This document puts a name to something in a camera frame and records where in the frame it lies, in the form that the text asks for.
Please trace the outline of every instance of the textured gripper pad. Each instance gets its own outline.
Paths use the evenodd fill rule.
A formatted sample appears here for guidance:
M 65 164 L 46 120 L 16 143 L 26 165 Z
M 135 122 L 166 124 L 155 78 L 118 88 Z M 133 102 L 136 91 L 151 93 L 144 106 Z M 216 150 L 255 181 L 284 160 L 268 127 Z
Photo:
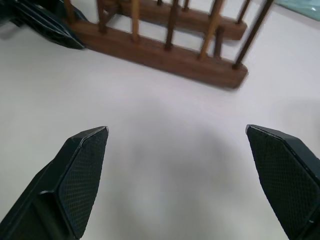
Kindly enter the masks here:
M 319 206 L 319 187 L 282 140 L 252 127 L 247 136 L 263 191 L 294 240 Z
M 97 196 L 107 137 L 102 130 L 84 141 L 58 190 L 62 208 L 77 238 L 86 230 Z

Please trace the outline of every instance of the wooden rack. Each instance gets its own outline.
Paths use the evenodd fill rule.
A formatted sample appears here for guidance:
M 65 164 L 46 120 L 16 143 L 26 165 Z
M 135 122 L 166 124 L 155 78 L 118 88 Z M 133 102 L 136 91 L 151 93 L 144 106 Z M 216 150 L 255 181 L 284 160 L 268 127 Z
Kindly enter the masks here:
M 247 27 L 243 23 L 243 17 L 250 0 L 245 0 L 243 3 L 237 20 L 221 17 L 225 0 L 215 0 L 209 14 L 190 9 L 189 0 L 185 0 L 183 7 L 179 5 L 179 0 L 172 0 L 172 5 L 163 3 L 162 0 L 96 1 L 98 24 L 76 21 L 70 0 L 64 0 L 68 23 L 88 48 L 186 78 L 228 88 L 239 87 L 245 79 L 248 70 L 242 61 L 273 3 L 273 0 L 265 0 L 238 57 L 233 62 L 221 58 L 223 40 L 224 38 L 234 40 L 241 38 Z M 132 33 L 106 26 L 115 14 L 132 18 Z M 167 24 L 165 43 L 140 36 L 139 19 Z M 200 53 L 172 44 L 175 27 L 205 33 Z M 213 56 L 208 56 L 208 46 L 214 35 L 216 40 Z

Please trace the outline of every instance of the black object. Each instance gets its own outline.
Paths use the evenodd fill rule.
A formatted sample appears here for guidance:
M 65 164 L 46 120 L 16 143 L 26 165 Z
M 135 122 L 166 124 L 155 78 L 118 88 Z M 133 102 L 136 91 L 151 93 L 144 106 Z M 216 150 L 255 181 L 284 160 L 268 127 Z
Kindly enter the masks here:
M 74 7 L 76 19 L 87 21 Z M 63 0 L 0 0 L 0 26 L 7 21 L 26 24 L 48 40 L 72 49 L 86 46 L 62 21 L 67 18 Z
M 0 223 L 0 239 L 81 238 L 98 192 L 107 138 L 105 126 L 70 137 Z
M 298 138 L 248 125 L 263 191 L 290 240 L 320 239 L 320 160 Z

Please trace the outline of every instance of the white surface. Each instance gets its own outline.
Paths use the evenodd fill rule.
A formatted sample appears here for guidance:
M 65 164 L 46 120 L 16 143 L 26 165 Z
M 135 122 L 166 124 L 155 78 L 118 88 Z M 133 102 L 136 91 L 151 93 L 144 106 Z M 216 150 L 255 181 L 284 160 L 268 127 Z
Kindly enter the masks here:
M 97 20 L 94 0 L 74 4 Z M 235 17 L 240 5 L 229 0 L 223 14 Z M 191 6 L 205 10 L 210 1 Z M 250 6 L 247 23 L 257 9 Z M 130 30 L 125 17 L 114 23 Z M 166 35 L 148 23 L 140 32 Z M 174 42 L 198 50 L 201 38 L 176 32 Z M 287 239 L 260 187 L 245 128 L 295 135 L 320 156 L 319 42 L 318 22 L 275 6 L 245 60 L 246 81 L 228 91 L 6 25 L 0 219 L 69 136 L 107 125 L 84 240 Z M 239 46 L 225 44 L 223 56 L 233 58 Z

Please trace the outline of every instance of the wooden base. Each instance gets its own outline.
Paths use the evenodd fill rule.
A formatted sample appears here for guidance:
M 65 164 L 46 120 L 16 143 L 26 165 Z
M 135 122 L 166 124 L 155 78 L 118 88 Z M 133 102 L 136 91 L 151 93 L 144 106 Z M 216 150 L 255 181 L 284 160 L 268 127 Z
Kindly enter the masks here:
M 77 21 L 70 27 L 89 49 L 207 84 L 237 88 L 248 73 L 243 65 L 232 69 L 232 62 L 225 59 L 207 56 L 200 61 L 197 52 L 182 47 L 166 51 L 164 43 L 150 38 L 140 36 L 134 43 L 130 33 L 113 28 L 103 34 L 94 23 Z
M 120 4 L 119 14 L 131 17 L 131 1 L 117 0 Z M 108 11 L 115 5 L 115 0 L 104 0 L 104 8 Z M 155 0 L 140 0 L 140 20 L 154 24 L 167 25 L 171 4 L 162 3 L 157 5 Z M 209 16 L 207 12 L 188 9 L 183 11 L 178 9 L 178 16 L 175 27 L 189 31 L 205 33 L 209 26 Z M 219 27 L 223 28 L 223 37 L 231 40 L 240 40 L 244 35 L 247 24 L 244 22 L 237 23 L 235 19 L 222 17 Z

